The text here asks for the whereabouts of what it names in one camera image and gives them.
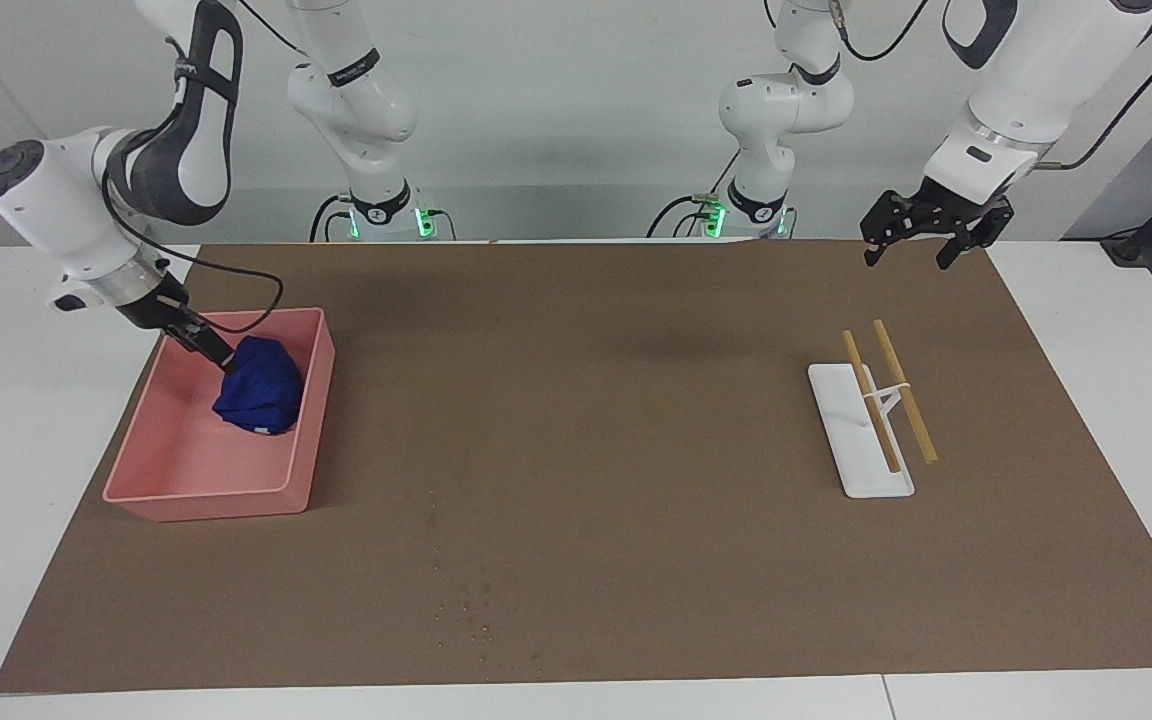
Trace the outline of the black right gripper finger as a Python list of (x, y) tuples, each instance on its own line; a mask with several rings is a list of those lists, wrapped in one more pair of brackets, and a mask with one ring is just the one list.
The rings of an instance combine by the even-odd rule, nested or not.
[(234, 348), (220, 336), (204, 316), (194, 310), (182, 310), (180, 316), (180, 343), (194, 354), (206, 357), (212, 365), (233, 364)]
[(187, 351), (200, 355), (221, 373), (233, 372), (233, 347), (207, 323), (177, 323), (165, 329)]

